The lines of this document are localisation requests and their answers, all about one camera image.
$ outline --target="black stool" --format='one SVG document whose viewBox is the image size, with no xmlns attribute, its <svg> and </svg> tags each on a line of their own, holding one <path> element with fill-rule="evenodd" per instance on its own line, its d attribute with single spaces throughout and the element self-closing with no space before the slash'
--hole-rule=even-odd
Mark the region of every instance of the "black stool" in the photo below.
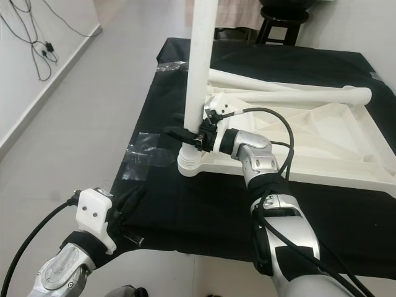
<svg viewBox="0 0 396 297">
<path fill-rule="evenodd" d="M 309 14 L 303 9 L 280 9 L 263 7 L 261 16 L 264 18 L 256 43 L 266 44 L 267 41 L 282 43 L 284 45 L 296 45 L 298 32 L 301 24 L 305 23 Z M 287 28 L 284 40 L 268 38 L 272 27 Z"/>
</svg>

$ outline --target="black cloth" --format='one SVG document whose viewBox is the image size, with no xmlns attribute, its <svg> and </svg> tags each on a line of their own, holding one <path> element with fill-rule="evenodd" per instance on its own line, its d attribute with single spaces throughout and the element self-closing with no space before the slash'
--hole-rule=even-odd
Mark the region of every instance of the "black cloth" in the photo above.
<svg viewBox="0 0 396 297">
<path fill-rule="evenodd" d="M 170 38 L 158 63 L 188 61 L 189 40 Z M 369 87 L 370 115 L 396 150 L 396 98 L 359 53 L 289 46 L 213 44 L 211 67 L 261 80 L 328 87 Z M 174 126 L 174 113 L 183 113 L 187 71 L 157 72 L 130 143 L 140 132 L 161 134 Z M 161 134 L 158 147 L 177 157 L 181 144 Z M 138 181 L 122 180 L 121 164 L 113 192 L 123 193 Z M 143 248 L 177 250 L 250 261 L 250 202 L 242 176 L 199 173 L 182 176 L 174 162 L 150 167 L 144 182 L 148 196 L 127 225 L 145 238 Z M 396 200 L 383 192 L 290 183 L 314 231 L 357 275 L 396 279 Z M 337 266 L 322 249 L 322 259 Z"/>
</svg>

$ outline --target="baseboard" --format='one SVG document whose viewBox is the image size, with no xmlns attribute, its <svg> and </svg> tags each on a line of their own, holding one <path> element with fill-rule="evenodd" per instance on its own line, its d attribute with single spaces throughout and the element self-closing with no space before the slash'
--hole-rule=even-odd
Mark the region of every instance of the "baseboard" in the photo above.
<svg viewBox="0 0 396 297">
<path fill-rule="evenodd" d="M 95 35 L 102 30 L 102 27 L 98 25 L 91 33 Z M 44 104 L 50 99 L 52 93 L 61 84 L 70 70 L 78 62 L 81 56 L 85 53 L 91 43 L 96 37 L 86 38 L 81 45 L 76 49 L 74 54 L 69 58 L 69 60 L 63 65 L 62 69 L 58 72 L 56 77 L 40 94 L 37 96 L 36 100 L 27 108 L 25 113 L 20 117 L 20 120 L 14 125 L 8 135 L 5 136 L 4 140 L 0 143 L 0 162 L 4 159 L 10 149 L 18 141 L 19 137 L 24 133 L 24 130 L 33 121 L 38 112 L 42 109 Z"/>
</svg>

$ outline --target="white vertical pole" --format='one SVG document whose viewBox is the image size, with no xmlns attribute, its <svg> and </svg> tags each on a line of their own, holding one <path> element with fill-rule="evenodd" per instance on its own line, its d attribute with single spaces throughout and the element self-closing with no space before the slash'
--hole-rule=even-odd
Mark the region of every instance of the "white vertical pole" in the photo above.
<svg viewBox="0 0 396 297">
<path fill-rule="evenodd" d="M 217 17 L 218 0 L 195 0 L 190 61 L 187 79 L 186 109 L 184 127 L 198 132 L 202 122 L 210 58 L 212 57 L 213 36 Z M 201 152 L 188 144 L 183 144 L 178 157 L 179 170 L 193 170 L 199 166 Z"/>
</svg>

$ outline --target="white wall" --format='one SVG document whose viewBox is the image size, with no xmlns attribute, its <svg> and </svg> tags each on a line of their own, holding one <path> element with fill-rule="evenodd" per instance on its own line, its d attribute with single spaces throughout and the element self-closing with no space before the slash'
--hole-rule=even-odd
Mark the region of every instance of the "white wall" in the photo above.
<svg viewBox="0 0 396 297">
<path fill-rule="evenodd" d="M 30 45 L 18 40 L 2 21 L 0 40 L 0 145 L 8 138 L 20 120 L 41 97 L 49 84 L 59 74 L 79 46 L 86 40 L 59 20 L 42 0 L 31 0 L 32 12 L 45 40 L 51 42 L 59 55 L 57 66 L 51 65 L 53 75 L 47 82 L 40 82 L 32 61 Z M 98 26 L 92 0 L 47 0 L 51 7 L 67 22 L 84 35 L 91 34 Z M 14 0 L 20 8 L 24 0 Z M 0 0 L 0 11 L 7 23 L 20 36 L 27 38 L 23 27 L 13 11 L 9 0 Z M 28 29 L 32 28 L 29 18 Z M 37 57 L 43 76 L 48 73 L 46 64 Z"/>
<path fill-rule="evenodd" d="M 310 15 L 297 45 L 360 52 L 396 91 L 395 1 L 335 0 L 319 3 Z"/>
</svg>

